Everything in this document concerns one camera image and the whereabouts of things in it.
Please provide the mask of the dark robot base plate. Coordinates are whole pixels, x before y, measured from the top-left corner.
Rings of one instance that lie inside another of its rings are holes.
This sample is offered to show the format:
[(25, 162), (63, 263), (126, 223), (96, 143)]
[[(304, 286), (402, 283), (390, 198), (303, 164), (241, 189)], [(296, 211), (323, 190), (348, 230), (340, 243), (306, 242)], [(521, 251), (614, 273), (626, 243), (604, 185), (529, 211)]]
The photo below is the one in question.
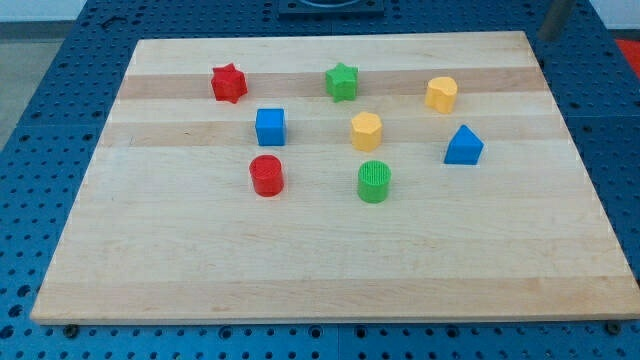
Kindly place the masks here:
[(298, 16), (383, 15), (383, 0), (275, 0), (279, 18)]

